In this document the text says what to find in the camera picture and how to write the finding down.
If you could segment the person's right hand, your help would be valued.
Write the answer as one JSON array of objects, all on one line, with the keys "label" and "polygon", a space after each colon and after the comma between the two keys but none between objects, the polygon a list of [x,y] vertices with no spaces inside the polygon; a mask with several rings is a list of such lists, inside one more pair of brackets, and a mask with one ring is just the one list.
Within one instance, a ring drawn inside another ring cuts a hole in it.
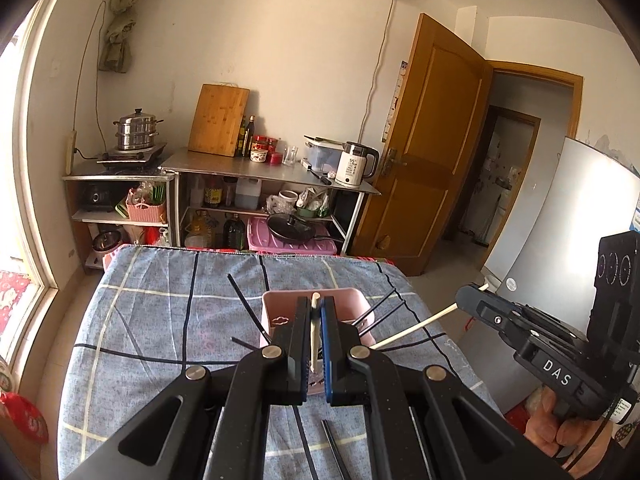
[{"label": "person's right hand", "polygon": [[[542,388],[536,410],[530,415],[526,424],[524,436],[549,457],[558,452],[559,448],[574,448],[574,453],[563,465],[564,468],[567,468],[570,462],[587,446],[602,425],[603,420],[595,422],[594,420],[574,418],[559,422],[553,415],[555,404],[555,393],[548,387]],[[608,420],[597,439],[570,470],[573,478],[584,478],[597,468],[608,449],[612,428],[613,424]]]}]

